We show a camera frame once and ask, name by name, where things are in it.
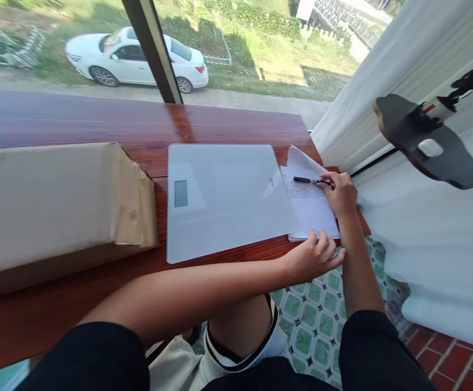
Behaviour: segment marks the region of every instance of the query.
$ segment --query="digital display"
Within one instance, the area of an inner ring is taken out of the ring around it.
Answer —
[[[175,181],[175,207],[187,206],[187,181]]]

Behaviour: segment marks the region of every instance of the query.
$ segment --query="white curtain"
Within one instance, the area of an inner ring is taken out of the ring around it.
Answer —
[[[473,105],[452,127],[473,156]],[[429,179],[400,153],[354,178],[385,272],[406,282],[406,319],[473,344],[473,189]]]
[[[325,164],[349,171],[388,144],[377,97],[423,102],[472,59],[473,0],[407,0],[312,132]]]

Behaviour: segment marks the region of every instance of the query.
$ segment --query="car window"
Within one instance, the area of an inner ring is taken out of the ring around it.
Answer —
[[[128,39],[138,39],[137,35],[135,34],[135,30],[133,30],[133,27],[128,29],[128,34],[126,35]]]
[[[139,45],[123,46],[115,52],[121,60],[145,61],[144,53]]]
[[[191,61],[191,49],[174,38],[171,38],[171,51],[182,57],[184,60]]]

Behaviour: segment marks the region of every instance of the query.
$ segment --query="white car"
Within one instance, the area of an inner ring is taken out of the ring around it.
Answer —
[[[167,35],[164,41],[180,91],[205,87],[209,75],[201,52]],[[78,35],[66,43],[66,56],[80,74],[107,87],[156,85],[133,27],[113,34]]]

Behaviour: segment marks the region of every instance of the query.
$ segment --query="person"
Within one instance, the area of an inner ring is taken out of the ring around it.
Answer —
[[[310,282],[341,264],[348,315],[339,353],[343,389],[434,389],[384,313],[350,177],[330,172],[321,178],[333,182],[319,186],[338,219],[337,255],[334,240],[312,231],[275,260],[134,279],[86,315],[17,391],[335,390],[294,372],[268,292]],[[205,320],[205,354],[196,355],[182,334]]]

